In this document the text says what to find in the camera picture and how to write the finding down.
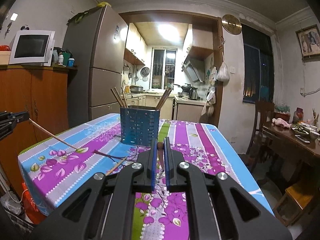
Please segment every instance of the refrigerator sticker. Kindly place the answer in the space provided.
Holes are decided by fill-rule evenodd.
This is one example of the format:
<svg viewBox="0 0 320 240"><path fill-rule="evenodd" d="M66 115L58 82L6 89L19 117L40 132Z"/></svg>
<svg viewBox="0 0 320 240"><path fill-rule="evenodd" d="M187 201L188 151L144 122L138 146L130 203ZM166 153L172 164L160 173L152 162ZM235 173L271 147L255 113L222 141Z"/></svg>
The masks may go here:
<svg viewBox="0 0 320 240"><path fill-rule="evenodd" d="M118 39L118 34L119 34L119 26L116 26L116 31L115 31L115 36L114 39L117 40Z"/></svg>

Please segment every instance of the blue perforated basket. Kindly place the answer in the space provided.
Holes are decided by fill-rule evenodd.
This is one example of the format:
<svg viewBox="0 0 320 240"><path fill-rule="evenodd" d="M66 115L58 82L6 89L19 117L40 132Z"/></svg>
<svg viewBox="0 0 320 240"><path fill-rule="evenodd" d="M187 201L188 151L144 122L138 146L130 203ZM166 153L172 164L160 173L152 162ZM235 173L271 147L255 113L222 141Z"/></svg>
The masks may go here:
<svg viewBox="0 0 320 240"><path fill-rule="evenodd" d="M121 142L130 145L151 146L158 137L160 110L148 106L120 108Z"/></svg>

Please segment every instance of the framed painting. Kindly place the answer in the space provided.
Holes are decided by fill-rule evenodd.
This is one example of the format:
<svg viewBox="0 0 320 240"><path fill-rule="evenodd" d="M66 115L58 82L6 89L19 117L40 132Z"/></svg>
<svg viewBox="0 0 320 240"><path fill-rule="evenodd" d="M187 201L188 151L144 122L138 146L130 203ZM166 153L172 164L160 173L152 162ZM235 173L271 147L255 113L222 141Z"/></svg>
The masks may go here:
<svg viewBox="0 0 320 240"><path fill-rule="evenodd" d="M320 33L317 25L296 31L302 58L320 56Z"/></svg>

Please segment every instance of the white bottle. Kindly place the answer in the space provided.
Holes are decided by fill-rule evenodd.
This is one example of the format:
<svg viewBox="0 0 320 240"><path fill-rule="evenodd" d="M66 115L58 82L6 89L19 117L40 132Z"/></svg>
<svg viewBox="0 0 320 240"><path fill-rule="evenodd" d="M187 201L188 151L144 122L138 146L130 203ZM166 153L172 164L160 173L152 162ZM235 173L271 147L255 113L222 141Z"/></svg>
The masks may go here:
<svg viewBox="0 0 320 240"><path fill-rule="evenodd" d="M59 55L59 65L63 65L63 55Z"/></svg>

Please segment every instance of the window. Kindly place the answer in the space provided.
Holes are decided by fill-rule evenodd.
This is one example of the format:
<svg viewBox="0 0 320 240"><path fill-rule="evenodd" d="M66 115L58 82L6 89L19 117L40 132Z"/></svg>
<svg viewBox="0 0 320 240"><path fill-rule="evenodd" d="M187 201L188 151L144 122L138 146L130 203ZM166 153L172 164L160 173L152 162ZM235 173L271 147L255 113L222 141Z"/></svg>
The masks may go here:
<svg viewBox="0 0 320 240"><path fill-rule="evenodd" d="M257 100L272 102L274 65L271 39L268 35L242 25L244 43L243 102Z"/></svg>
<svg viewBox="0 0 320 240"><path fill-rule="evenodd" d="M173 49L153 49L151 88L173 87L177 51Z"/></svg>

